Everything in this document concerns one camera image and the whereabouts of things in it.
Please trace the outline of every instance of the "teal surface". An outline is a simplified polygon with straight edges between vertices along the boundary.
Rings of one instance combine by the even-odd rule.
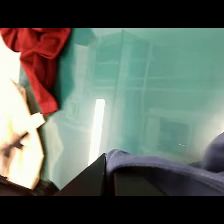
[[[99,98],[99,155],[198,161],[224,131],[224,29],[73,29],[54,94],[61,109],[41,132],[46,173],[60,188],[88,166]]]

